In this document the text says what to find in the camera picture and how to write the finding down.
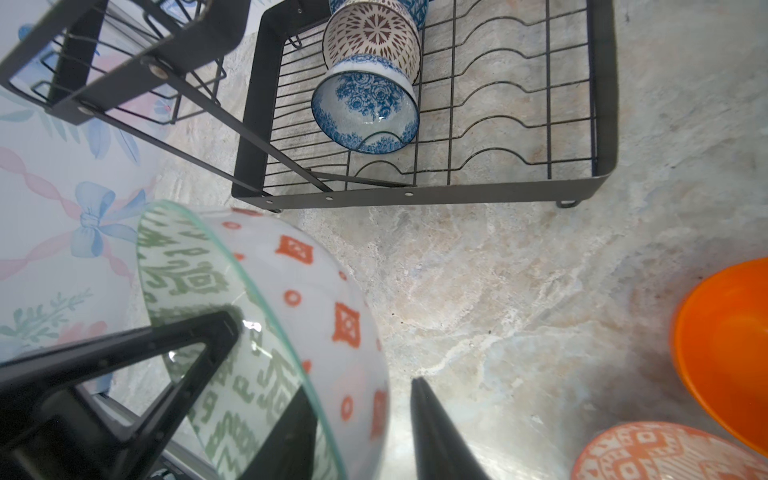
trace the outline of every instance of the green leaf pattern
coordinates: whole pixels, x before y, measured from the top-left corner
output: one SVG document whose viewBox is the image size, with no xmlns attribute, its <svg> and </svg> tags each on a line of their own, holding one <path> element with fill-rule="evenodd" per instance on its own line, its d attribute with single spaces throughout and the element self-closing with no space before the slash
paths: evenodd
<svg viewBox="0 0 768 480">
<path fill-rule="evenodd" d="M 187 415 L 219 476 L 234 480 L 301 385 L 301 366 L 229 260 L 178 207 L 151 204 L 137 231 L 139 274 L 152 325 L 226 310 L 259 326 L 242 327 L 235 347 Z M 163 357 L 173 381 L 184 376 L 202 349 L 192 345 Z M 334 480 L 339 469 L 318 427 L 313 480 Z"/>
<path fill-rule="evenodd" d="M 31 102 L 23 100 L 20 97 L 17 97 L 16 95 L 11 94 L 2 89 L 0 89 L 0 97 L 10 101 L 11 103 L 18 105 L 19 107 L 22 107 L 21 110 L 13 110 L 13 111 L 9 111 L 8 113 L 0 114 L 0 121 L 21 123 L 21 122 L 28 121 L 30 118 L 32 118 L 35 115 L 35 113 L 37 113 L 40 119 L 40 122 L 42 123 L 43 128 L 48 133 L 49 137 L 53 136 L 53 132 L 55 129 L 59 137 L 61 137 L 65 141 L 68 139 L 67 133 L 65 131 L 64 122 L 62 122 L 56 117 L 48 116 L 43 111 L 43 109 L 38 105 L 32 104 Z M 78 133 L 78 129 L 80 127 L 75 125 L 70 125 L 70 124 L 67 124 L 67 127 L 72 139 L 79 144 L 80 134 Z"/>
<path fill-rule="evenodd" d="M 26 345 L 40 343 L 44 338 L 57 339 L 59 326 L 69 322 L 65 315 L 74 312 L 89 296 L 93 296 L 90 288 L 67 297 L 59 292 L 48 302 L 50 308 L 43 303 L 35 308 L 17 308 L 13 312 L 14 328 L 0 326 L 0 334 L 15 337 Z"/>
</svg>

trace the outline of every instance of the black wire dish rack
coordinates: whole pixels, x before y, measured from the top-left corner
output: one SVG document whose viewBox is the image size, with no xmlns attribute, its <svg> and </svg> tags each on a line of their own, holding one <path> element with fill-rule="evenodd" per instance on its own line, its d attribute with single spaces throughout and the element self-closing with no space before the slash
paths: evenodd
<svg viewBox="0 0 768 480">
<path fill-rule="evenodd" d="M 312 118 L 310 98 L 327 70 L 326 0 L 284 0 L 265 12 L 242 121 L 222 108 L 223 58 L 242 40 L 249 7 L 250 0 L 59 0 L 0 63 L 0 81 L 72 124 L 99 118 L 218 174 L 233 183 L 233 197 L 267 210 L 573 207 L 615 168 L 611 0 L 430 2 L 414 84 L 421 126 L 410 145 L 379 156 L 343 149 Z M 108 31 L 129 41 L 116 45 Z M 99 68 L 97 48 L 125 60 Z M 50 78 L 24 88 L 14 77 L 36 58 Z M 165 102 L 168 116 L 132 109 L 141 95 Z M 182 108 L 185 98 L 199 108 Z M 240 135 L 233 174 L 125 121 L 173 125 L 204 112 Z"/>
</svg>

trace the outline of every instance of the bolt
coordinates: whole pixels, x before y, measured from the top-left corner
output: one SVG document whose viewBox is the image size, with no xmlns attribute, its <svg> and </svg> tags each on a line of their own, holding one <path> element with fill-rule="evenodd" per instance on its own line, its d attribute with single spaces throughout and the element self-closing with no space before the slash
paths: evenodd
<svg viewBox="0 0 768 480">
<path fill-rule="evenodd" d="M 161 79 L 161 80 L 167 80 L 168 79 L 168 73 L 163 70 L 162 68 L 158 67 L 157 65 L 150 65 L 149 71 L 152 72 L 152 75 L 155 77 Z"/>
</svg>

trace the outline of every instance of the floral wallpaper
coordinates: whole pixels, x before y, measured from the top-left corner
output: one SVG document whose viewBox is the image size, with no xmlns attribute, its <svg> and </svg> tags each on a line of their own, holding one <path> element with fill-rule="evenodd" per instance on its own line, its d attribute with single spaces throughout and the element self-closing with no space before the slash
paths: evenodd
<svg viewBox="0 0 768 480">
<path fill-rule="evenodd" d="M 4 5 L 0 56 L 48 6 L 45 0 Z M 14 84 L 32 88 L 50 80 L 44 63 L 55 65 L 56 57 L 52 46 L 44 49 Z M 108 70 L 124 59 L 100 45 L 94 65 Z M 146 94 L 122 107 L 165 121 L 171 106 Z M 121 120 L 167 134 L 143 118 L 121 114 Z M 68 124 L 0 88 L 0 362 L 122 329 L 136 272 L 136 225 L 162 155 L 98 119 Z M 106 378 L 89 387 L 108 385 Z"/>
</svg>

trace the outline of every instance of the bowl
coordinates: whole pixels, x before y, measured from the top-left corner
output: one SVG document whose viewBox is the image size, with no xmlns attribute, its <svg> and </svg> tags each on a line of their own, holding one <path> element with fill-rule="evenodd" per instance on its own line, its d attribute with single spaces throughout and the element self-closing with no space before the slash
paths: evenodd
<svg viewBox="0 0 768 480">
<path fill-rule="evenodd" d="M 768 258 L 690 292 L 670 335 L 688 391 L 733 436 L 768 455 Z"/>
<path fill-rule="evenodd" d="M 411 15 L 411 18 L 413 18 L 413 21 L 415 22 L 415 25 L 418 30 L 421 30 L 424 28 L 424 22 L 426 21 L 427 17 L 427 3 L 429 0 L 401 0 L 400 3 L 402 3 L 406 9 L 408 10 L 408 13 Z M 344 0 L 330 0 L 329 2 L 331 13 L 336 13 L 336 11 L 339 10 L 339 8 L 342 8 L 344 5 Z"/>
<path fill-rule="evenodd" d="M 312 115 L 331 140 L 366 154 L 397 151 L 419 129 L 413 86 L 375 55 L 353 55 L 328 70 L 312 96 Z"/>
<path fill-rule="evenodd" d="M 571 480 L 766 478 L 768 465 L 723 439 L 684 425 L 632 422 L 595 437 Z"/>
<path fill-rule="evenodd" d="M 323 33 L 326 67 L 357 54 L 384 57 L 413 82 L 422 54 L 408 10 L 397 0 L 348 0 L 331 16 Z"/>
<path fill-rule="evenodd" d="M 376 323 L 353 278 L 304 232 L 258 212 L 152 203 L 137 256 L 153 326 L 226 310 L 235 347 L 188 413 L 224 479 L 255 458 L 299 387 L 317 417 L 313 478 L 373 478 L 389 418 Z M 172 381 L 199 346 L 163 356 Z"/>
</svg>

